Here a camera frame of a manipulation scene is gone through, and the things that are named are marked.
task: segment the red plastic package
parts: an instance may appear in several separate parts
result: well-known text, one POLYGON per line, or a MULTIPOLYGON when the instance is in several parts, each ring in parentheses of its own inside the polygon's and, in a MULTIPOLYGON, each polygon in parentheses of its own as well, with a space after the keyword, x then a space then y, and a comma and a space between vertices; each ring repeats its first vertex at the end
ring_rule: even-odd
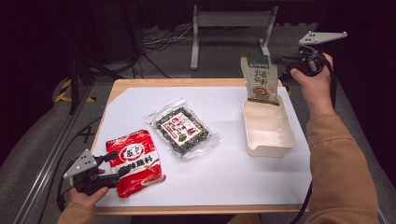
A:
POLYGON ((110 161, 113 173, 123 166, 131 166, 131 172, 117 184, 121 198, 155 183, 165 180, 162 175, 160 157, 148 131, 140 130, 123 137, 107 141, 107 152, 118 151, 119 156, 110 161))

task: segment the beige plastic container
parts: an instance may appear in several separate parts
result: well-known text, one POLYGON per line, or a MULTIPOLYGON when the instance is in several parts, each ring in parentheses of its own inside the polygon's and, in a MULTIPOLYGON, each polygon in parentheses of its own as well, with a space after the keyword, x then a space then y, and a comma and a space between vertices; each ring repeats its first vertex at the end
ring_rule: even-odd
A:
POLYGON ((283 157, 296 140, 280 95, 280 105, 244 102, 247 152, 251 156, 283 157))

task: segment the plastic wrapper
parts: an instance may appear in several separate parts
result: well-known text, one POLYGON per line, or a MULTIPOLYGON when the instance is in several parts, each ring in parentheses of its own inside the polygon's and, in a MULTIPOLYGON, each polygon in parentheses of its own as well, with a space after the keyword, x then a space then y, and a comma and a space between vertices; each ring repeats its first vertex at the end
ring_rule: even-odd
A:
POLYGON ((249 101, 279 105, 277 96, 277 67, 268 55, 242 55, 241 69, 247 85, 249 101))
POLYGON ((181 159, 203 155, 221 142, 220 136, 188 108, 184 99, 160 108, 146 122, 181 159))
POLYGON ((110 161, 115 174, 123 166, 130 166, 129 174, 117 184, 121 198, 127 198, 145 187, 165 180, 160 157, 148 131, 140 130, 123 137, 107 141, 107 152, 117 151, 118 157, 110 161))

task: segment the dark floor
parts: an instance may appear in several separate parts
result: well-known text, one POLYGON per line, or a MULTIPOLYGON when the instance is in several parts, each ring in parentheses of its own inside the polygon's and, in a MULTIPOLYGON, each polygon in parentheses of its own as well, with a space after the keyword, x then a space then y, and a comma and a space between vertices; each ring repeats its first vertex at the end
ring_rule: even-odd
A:
MULTIPOLYGON (((179 27, 180 30, 187 29, 188 26, 179 27)), ((297 41, 306 34, 307 31, 315 29, 315 24, 298 26, 276 26, 272 32, 269 44, 271 53, 291 53, 297 50, 297 41)), ((170 46, 162 51, 148 53, 149 58, 170 77, 243 77, 240 70, 240 55, 260 54, 257 40, 262 37, 262 31, 257 29, 246 30, 224 30, 211 29, 201 32, 200 36, 200 61, 197 71, 190 70, 191 41, 185 39, 180 43, 170 46)), ((136 77, 163 77, 163 75, 147 59, 141 57, 140 65, 136 65, 138 72, 136 77)), ((125 77, 133 77, 132 70, 122 73, 125 77)), ((302 127, 308 120, 308 111, 301 95, 299 85, 292 79, 283 83, 291 89, 290 99, 293 103, 296 114, 302 127)), ((59 88, 54 90, 54 99, 59 92, 59 88)), ((96 102, 84 103, 75 116, 73 125, 69 129, 69 135, 62 139, 60 133, 63 132, 64 125, 70 120, 68 113, 70 103, 57 102, 55 106, 45 114, 21 139, 9 154, 7 160, 0 168, 0 222, 12 223, 20 212, 25 199, 35 192, 30 190, 35 184, 43 165, 46 163, 48 155, 64 141, 63 146, 72 140, 74 135, 92 120, 100 118, 106 106, 107 97, 111 91, 112 80, 108 77, 97 77, 97 81, 89 91, 89 96, 95 97, 96 102)), ((336 99, 336 110, 346 123, 348 129, 357 139, 362 151, 367 157, 370 172, 373 176, 380 202, 380 209, 389 220, 389 223, 396 223, 396 190, 390 184, 388 178, 375 159, 375 155, 368 144, 361 126, 357 121, 353 109, 347 97, 338 88, 336 99)), ((92 132, 95 132, 99 122, 92 125, 92 132)), ((56 207, 54 191, 59 182, 59 173, 65 164, 81 150, 90 148, 93 137, 85 142, 85 136, 78 136, 68 147, 64 158, 60 164, 60 171, 55 177, 52 193, 49 196, 47 208, 45 210, 42 223, 55 223, 60 212, 56 207)), ((38 217, 43 207, 45 195, 48 191, 50 180, 44 179, 43 188, 37 193, 37 200, 32 204, 31 215, 26 218, 27 223, 37 223, 38 217)), ((263 223, 289 223, 295 214, 262 214, 263 223)), ((99 223, 129 223, 129 217, 123 216, 99 216, 99 223)))

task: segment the brown jacket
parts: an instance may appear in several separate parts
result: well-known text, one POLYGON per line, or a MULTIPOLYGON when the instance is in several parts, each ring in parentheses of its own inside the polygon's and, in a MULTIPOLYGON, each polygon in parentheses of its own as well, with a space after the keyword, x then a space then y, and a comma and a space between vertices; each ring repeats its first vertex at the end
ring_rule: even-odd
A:
MULTIPOLYGON (((366 159, 344 123, 338 116, 311 119, 307 135, 313 177, 307 223, 377 223, 375 186, 366 159)), ((251 222, 235 217, 243 220, 234 218, 229 223, 251 222)), ((261 223, 257 218, 253 222, 261 223)), ((70 203, 58 223, 95 223, 95 208, 70 203)))

